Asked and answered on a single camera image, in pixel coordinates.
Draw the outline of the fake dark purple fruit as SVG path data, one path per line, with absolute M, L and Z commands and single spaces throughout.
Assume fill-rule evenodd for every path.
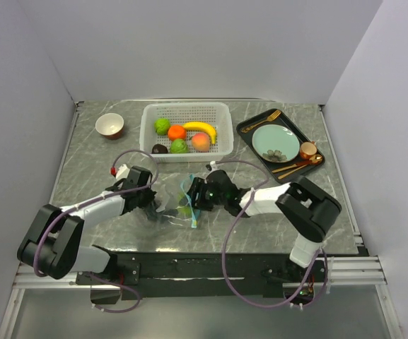
M 168 154 L 168 148 L 162 144 L 155 144 L 151 149 L 152 154 Z

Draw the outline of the fake green leafy vegetable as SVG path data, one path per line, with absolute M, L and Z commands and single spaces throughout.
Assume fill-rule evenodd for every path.
M 177 213 L 181 218 L 191 218 L 193 211 L 189 206 L 181 206 L 177 208 Z

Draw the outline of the clear zip top bag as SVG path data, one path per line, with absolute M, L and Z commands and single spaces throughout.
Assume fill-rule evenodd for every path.
M 177 208 L 181 206 L 189 206 L 193 211 L 191 218 L 181 218 L 177 214 L 176 218 L 169 219 L 166 223 L 159 223 L 160 225 L 186 227 L 193 230 L 197 229 L 200 211 L 191 206 L 191 199 L 187 195 L 195 177 L 195 174 L 189 174 L 181 179 L 178 177 L 171 178 L 163 180 L 158 185 L 155 185 L 153 189 L 156 191 L 154 201 L 160 206 L 158 211 L 169 209 L 177 210 Z

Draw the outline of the fake black grapes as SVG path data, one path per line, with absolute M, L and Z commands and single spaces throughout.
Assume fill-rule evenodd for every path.
M 160 206 L 156 201 L 150 202 L 145 208 L 146 217 L 151 222 L 166 223 L 169 219 L 177 217 L 178 211 L 175 209 L 158 211 Z

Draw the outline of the fake green round vegetable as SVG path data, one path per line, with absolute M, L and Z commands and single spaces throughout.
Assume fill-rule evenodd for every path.
M 177 138 L 170 145 L 170 153 L 172 154 L 183 154 L 188 152 L 189 148 L 184 139 Z

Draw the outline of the fake red apple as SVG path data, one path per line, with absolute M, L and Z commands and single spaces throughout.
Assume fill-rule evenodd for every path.
M 192 147 L 199 152 L 208 152 L 211 147 L 211 139 L 208 134 L 199 132 L 192 139 Z

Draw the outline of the fake green cabbage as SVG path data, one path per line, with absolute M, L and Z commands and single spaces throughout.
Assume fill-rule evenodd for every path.
M 155 132 L 159 136 L 165 136 L 168 134 L 168 130 L 170 128 L 170 121 L 166 118 L 159 118 L 154 122 L 154 129 Z

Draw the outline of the fake orange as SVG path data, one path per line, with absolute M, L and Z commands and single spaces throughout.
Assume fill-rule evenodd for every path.
M 181 125 L 172 125 L 168 129 L 168 138 L 171 141 L 175 141 L 177 139 L 185 140 L 187 136 L 186 129 Z

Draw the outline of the fake yellow banana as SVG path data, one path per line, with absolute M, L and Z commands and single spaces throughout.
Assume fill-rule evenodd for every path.
M 204 123 L 201 121 L 191 121 L 183 124 L 182 127 L 187 131 L 204 132 L 209 135 L 212 144 L 216 143 L 217 138 L 216 129 L 208 123 Z

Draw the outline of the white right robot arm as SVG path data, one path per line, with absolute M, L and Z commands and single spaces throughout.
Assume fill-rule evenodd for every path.
M 234 217 L 240 212 L 243 218 L 284 215 L 298 232 L 286 265 L 288 276 L 295 281 L 311 274 L 310 263 L 342 211 L 339 201 L 302 176 L 270 188 L 239 188 L 218 169 L 205 179 L 195 177 L 186 195 L 195 210 L 223 206 Z

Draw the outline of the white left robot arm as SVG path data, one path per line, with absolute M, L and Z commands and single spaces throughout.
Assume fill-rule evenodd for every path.
M 41 276 L 61 279 L 70 272 L 91 272 L 99 282 L 111 283 L 119 273 L 117 254 L 100 246 L 81 245 L 83 230 L 109 219 L 153 205 L 151 171 L 120 167 L 122 176 L 100 195 L 74 206 L 51 204 L 39 209 L 17 250 L 20 262 Z

